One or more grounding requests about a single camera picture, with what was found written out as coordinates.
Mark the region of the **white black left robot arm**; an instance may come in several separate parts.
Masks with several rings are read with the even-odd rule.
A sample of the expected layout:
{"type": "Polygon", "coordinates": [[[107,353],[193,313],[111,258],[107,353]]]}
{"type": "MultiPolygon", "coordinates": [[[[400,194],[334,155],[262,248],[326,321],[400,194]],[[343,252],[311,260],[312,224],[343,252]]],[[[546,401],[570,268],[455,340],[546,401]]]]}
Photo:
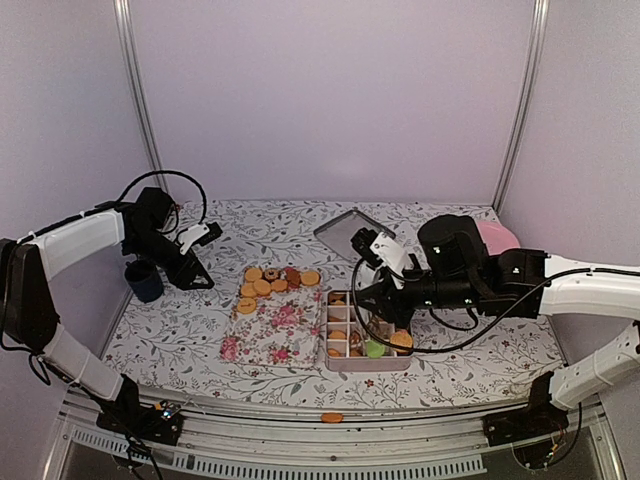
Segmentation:
{"type": "MultiPolygon", "coordinates": [[[[1,170],[1,234],[16,238],[79,210],[120,196],[127,176],[113,173],[77,177],[15,168],[1,170]]],[[[120,253],[112,248],[69,268],[51,284],[62,324],[92,350],[105,339],[117,302],[125,293],[120,253]]],[[[50,433],[64,388],[46,387],[32,374],[27,355],[1,352],[1,445],[42,442],[50,433]]]]}

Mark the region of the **green round cookie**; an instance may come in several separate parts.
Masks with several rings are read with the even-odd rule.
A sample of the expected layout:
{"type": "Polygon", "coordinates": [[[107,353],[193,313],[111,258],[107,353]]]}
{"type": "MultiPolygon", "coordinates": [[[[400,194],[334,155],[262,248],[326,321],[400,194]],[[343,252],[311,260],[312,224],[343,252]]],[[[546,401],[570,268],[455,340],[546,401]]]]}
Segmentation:
{"type": "Polygon", "coordinates": [[[385,355],[386,346],[374,340],[367,340],[365,351],[368,358],[379,359],[385,355]]]}

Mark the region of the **floral cookie tray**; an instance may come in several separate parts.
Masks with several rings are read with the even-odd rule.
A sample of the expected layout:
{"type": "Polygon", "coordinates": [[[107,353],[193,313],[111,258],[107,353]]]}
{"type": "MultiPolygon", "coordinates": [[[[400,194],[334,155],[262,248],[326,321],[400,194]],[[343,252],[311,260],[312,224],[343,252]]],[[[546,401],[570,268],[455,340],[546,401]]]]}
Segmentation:
{"type": "Polygon", "coordinates": [[[248,266],[223,334],[219,358],[227,364],[309,369],[317,356],[322,316],[317,269],[248,266]],[[278,280],[264,271],[279,269],[278,280]]]}

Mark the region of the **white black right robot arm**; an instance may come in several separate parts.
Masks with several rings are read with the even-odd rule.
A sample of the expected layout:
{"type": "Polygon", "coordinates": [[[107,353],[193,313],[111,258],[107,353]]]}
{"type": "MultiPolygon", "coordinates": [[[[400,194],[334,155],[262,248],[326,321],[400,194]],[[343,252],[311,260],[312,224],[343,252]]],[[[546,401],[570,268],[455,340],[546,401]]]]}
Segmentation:
{"type": "Polygon", "coordinates": [[[421,268],[385,232],[361,228],[351,239],[378,281],[352,297],[398,328],[420,309],[464,309],[492,318],[586,314],[631,320],[614,340],[577,363],[544,373],[531,384],[526,406],[483,418],[492,446],[564,430],[568,413],[585,398],[639,367],[639,270],[590,264],[542,250],[513,248],[491,255],[469,216],[429,220],[417,238],[429,267],[421,268]]]}

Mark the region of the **pink divided cookie tin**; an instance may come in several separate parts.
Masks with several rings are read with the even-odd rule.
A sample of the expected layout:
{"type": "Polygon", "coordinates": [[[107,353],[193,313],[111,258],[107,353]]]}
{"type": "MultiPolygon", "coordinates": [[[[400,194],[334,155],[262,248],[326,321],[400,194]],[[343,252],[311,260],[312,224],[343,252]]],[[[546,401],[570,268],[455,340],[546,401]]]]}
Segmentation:
{"type": "Polygon", "coordinates": [[[369,335],[390,343],[396,328],[381,318],[357,310],[348,291],[333,290],[326,297],[325,365],[338,373],[397,372],[409,368],[411,354],[397,352],[369,335]]]}

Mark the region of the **dotted tan sandwich cookie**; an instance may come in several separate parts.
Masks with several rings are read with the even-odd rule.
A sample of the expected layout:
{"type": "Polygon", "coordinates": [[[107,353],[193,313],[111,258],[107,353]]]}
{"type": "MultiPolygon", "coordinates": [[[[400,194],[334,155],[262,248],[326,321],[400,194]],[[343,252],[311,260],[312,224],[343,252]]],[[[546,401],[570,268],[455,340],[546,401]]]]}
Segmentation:
{"type": "Polygon", "coordinates": [[[393,348],[398,352],[408,352],[413,348],[414,342],[412,335],[406,330],[398,330],[390,337],[393,348]]]}

